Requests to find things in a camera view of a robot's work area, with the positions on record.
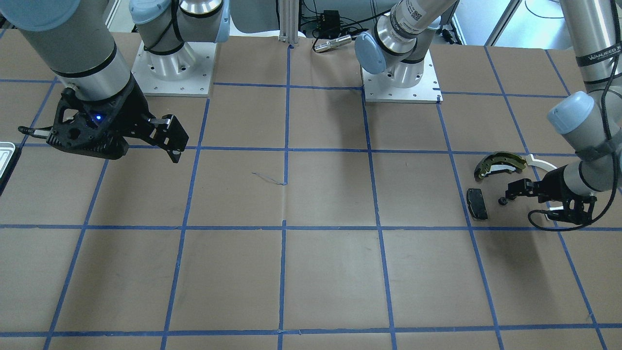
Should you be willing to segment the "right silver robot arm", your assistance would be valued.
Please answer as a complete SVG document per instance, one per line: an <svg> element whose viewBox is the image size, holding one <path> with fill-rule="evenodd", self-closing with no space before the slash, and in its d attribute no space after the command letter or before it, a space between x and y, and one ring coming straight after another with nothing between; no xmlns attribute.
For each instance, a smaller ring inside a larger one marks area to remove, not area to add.
<svg viewBox="0 0 622 350"><path fill-rule="evenodd" d="M105 0L3 0L1 13L64 84L53 125L19 126L29 137L72 154L117 160L127 138L167 152L178 163L189 136L179 119L157 118L120 53L103 13ZM161 80L196 70L192 42L229 38L227 0L132 0L131 18L149 68Z"/></svg>

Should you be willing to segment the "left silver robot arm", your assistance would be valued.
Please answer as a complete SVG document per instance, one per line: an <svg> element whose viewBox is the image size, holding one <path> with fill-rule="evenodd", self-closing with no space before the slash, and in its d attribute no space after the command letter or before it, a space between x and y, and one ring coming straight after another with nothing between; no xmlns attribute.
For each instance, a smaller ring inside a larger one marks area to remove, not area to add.
<svg viewBox="0 0 622 350"><path fill-rule="evenodd" d="M415 65L429 45L423 40L452 0L400 0L380 14L376 25L355 38L362 70L394 74ZM500 204L518 197L559 202L558 209L532 210L569 230L586 228L609 211L621 186L621 2L561 0L582 89L567 95L547 113L554 131L577 159L549 171L540 181L520 179L507 185Z"/></svg>

